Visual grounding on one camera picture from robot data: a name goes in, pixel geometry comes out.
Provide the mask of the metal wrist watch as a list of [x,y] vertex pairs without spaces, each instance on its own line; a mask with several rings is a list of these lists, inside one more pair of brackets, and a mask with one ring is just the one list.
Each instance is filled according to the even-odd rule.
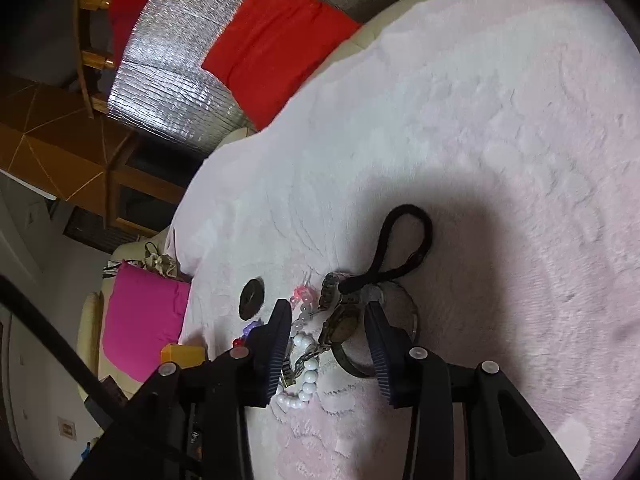
[[361,315],[358,292],[343,295],[338,290],[338,286],[346,278],[348,275],[344,272],[331,272],[323,279],[319,299],[314,303],[317,309],[310,311],[310,314],[329,312],[330,315],[322,324],[319,338],[302,351],[294,364],[291,363],[294,336],[290,337],[280,376],[280,385],[283,388],[294,385],[294,382],[306,372],[306,364],[312,360],[318,360],[326,352],[332,353],[334,360],[347,374],[356,378],[374,376],[370,370],[365,370],[352,362],[343,348],[344,342],[356,332]]

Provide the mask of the orange cardboard box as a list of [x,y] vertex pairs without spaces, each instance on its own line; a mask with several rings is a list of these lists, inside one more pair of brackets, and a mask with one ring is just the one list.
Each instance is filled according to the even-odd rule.
[[181,368],[199,366],[203,364],[206,359],[206,350],[200,346],[166,344],[166,346],[160,350],[160,362],[162,364],[174,362]]

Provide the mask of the magenta cushion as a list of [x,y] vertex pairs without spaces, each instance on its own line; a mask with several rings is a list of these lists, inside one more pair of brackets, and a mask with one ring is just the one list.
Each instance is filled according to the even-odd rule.
[[190,285],[122,262],[108,300],[102,348],[136,382],[160,365],[160,352],[181,334]]

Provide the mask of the patterned fabric bundle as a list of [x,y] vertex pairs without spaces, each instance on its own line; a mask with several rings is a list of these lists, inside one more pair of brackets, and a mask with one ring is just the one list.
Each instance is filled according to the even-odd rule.
[[103,268],[102,278],[116,278],[120,267],[124,263],[170,280],[183,283],[191,281],[190,276],[181,271],[178,261],[172,258],[171,255],[160,252],[157,244],[150,240],[143,243],[143,256],[140,258],[108,260]]

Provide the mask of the cream leather sofa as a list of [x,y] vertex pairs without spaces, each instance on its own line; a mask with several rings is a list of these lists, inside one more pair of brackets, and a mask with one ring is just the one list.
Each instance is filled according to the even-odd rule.
[[[142,238],[137,242],[120,245],[111,255],[108,263],[120,263],[122,260],[142,260],[145,247],[153,243],[163,252],[168,229],[160,231],[151,238]],[[97,292],[89,292],[82,305],[80,323],[77,333],[76,353],[89,370],[102,380],[111,376],[124,395],[130,399],[141,386],[129,375],[119,370],[105,356],[103,352],[104,323],[108,310],[108,302],[115,283],[115,272],[107,278],[102,278],[101,288]]]

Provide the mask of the pink fluffy blanket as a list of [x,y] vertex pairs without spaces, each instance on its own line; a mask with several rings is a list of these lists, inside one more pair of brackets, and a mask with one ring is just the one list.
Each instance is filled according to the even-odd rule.
[[180,339],[240,336],[370,266],[384,218],[434,244],[388,317],[444,360],[499,364],[585,479],[639,439],[639,53],[602,0],[425,0],[340,58],[261,133],[210,155],[168,245],[192,288]]

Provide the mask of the red cushion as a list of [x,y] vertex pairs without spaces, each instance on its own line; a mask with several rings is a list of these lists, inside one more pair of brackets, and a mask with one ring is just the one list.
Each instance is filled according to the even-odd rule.
[[322,0],[242,0],[202,69],[231,93],[257,130],[360,24]]

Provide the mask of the silver foil insulation sheet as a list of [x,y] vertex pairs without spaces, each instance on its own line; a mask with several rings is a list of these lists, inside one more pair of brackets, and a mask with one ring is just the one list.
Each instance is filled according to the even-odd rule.
[[[397,0],[323,0],[366,22]],[[242,0],[148,0],[127,41],[107,115],[207,156],[252,123],[202,63]]]

